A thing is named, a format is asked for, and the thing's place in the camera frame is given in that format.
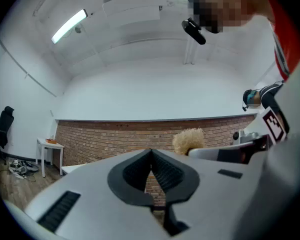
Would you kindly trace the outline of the person's red shirt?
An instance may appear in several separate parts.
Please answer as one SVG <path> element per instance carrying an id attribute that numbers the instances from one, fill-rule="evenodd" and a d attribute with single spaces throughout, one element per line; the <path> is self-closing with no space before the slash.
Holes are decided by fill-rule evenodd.
<path id="1" fill-rule="evenodd" d="M 279 0 L 268 1 L 274 16 L 271 27 L 275 41 L 275 62 L 280 76 L 286 81 L 300 62 L 300 33 Z"/>

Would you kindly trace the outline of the small white side table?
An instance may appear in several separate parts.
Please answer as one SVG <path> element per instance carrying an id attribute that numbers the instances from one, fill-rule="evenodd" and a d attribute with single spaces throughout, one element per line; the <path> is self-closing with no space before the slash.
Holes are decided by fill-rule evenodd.
<path id="1" fill-rule="evenodd" d="M 63 154 L 64 146 L 59 143 L 49 143 L 46 139 L 37 138 L 37 147 L 35 155 L 35 164 L 38 165 L 39 160 L 41 161 L 41 175 L 43 178 L 46 177 L 45 173 L 45 149 L 50 150 L 51 158 L 50 164 L 53 165 L 53 150 L 59 150 L 59 174 L 63 175 Z"/>

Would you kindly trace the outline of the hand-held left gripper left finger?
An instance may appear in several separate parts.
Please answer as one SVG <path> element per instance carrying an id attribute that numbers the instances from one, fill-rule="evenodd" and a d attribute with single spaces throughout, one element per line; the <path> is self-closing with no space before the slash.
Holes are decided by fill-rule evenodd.
<path id="1" fill-rule="evenodd" d="M 115 165 L 138 155 L 128 152 L 76 168 L 40 192 L 24 212 L 38 221 L 66 191 L 80 195 L 56 235 L 67 240 L 168 240 L 148 207 L 120 200 L 108 186 Z"/>

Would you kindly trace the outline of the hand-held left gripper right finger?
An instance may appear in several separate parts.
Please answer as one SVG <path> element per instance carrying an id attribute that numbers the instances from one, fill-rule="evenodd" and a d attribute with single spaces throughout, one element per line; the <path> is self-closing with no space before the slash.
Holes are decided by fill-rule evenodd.
<path id="1" fill-rule="evenodd" d="M 165 219 L 174 235 L 153 218 L 149 240 L 231 240 L 251 200 L 265 153 L 249 164 L 204 160 L 151 150 L 151 169 L 166 197 Z"/>

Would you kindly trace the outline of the white ceiling pipes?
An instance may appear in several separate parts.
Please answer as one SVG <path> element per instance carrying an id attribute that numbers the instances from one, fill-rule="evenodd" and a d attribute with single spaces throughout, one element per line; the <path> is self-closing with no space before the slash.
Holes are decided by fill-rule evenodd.
<path id="1" fill-rule="evenodd" d="M 195 56 L 197 52 L 198 44 L 197 42 L 192 38 L 188 37 L 186 42 L 186 48 L 185 48 L 185 54 L 183 58 L 183 64 L 195 64 Z"/>

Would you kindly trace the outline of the white ceiling air conditioner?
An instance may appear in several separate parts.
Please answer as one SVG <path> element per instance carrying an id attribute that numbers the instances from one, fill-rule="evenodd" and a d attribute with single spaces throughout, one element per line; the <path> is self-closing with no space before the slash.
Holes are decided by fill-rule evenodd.
<path id="1" fill-rule="evenodd" d="M 166 0 L 102 0 L 102 9 L 110 26 L 123 25 L 160 19 L 159 7 Z"/>

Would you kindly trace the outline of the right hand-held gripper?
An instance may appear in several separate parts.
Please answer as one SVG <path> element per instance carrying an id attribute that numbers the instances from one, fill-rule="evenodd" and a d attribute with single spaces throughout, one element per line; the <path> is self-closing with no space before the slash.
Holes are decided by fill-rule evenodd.
<path id="1" fill-rule="evenodd" d="M 188 156 L 197 159 L 226 163 L 249 163 L 252 155 L 267 151 L 287 137 L 283 123 L 274 111 L 268 107 L 244 129 L 233 134 L 233 144 L 210 148 L 193 148 Z"/>

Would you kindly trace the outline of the long ceiling light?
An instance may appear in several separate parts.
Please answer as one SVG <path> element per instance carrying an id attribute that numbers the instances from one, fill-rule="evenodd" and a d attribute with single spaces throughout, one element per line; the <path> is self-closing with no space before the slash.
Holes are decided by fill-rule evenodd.
<path id="1" fill-rule="evenodd" d="M 87 18 L 88 14 L 85 9 L 81 9 L 68 19 L 52 36 L 51 41 L 56 44 L 70 29 L 79 24 L 82 20 Z"/>

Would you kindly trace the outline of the black office chair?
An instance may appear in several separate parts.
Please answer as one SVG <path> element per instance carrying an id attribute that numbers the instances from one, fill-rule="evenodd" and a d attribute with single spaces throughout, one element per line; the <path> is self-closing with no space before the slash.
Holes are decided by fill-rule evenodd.
<path id="1" fill-rule="evenodd" d="M 12 107 L 6 106 L 0 114 L 0 159 L 3 160 L 4 165 L 6 165 L 7 162 L 1 149 L 8 143 L 8 131 L 14 121 L 13 112 L 14 109 Z"/>

